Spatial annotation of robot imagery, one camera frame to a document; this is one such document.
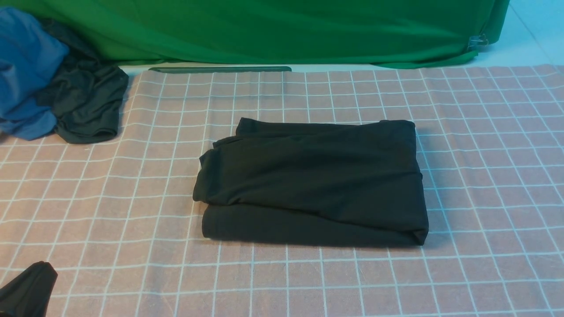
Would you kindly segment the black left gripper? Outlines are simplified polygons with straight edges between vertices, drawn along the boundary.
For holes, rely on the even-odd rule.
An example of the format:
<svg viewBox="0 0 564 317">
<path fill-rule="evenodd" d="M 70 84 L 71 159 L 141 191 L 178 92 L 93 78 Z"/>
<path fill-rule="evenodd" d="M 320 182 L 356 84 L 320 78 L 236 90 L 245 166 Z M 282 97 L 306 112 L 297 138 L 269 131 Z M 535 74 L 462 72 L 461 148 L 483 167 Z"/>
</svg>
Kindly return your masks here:
<svg viewBox="0 0 564 317">
<path fill-rule="evenodd" d="M 58 273 L 49 262 L 36 262 L 0 289 L 2 317 L 45 317 Z"/>
</svg>

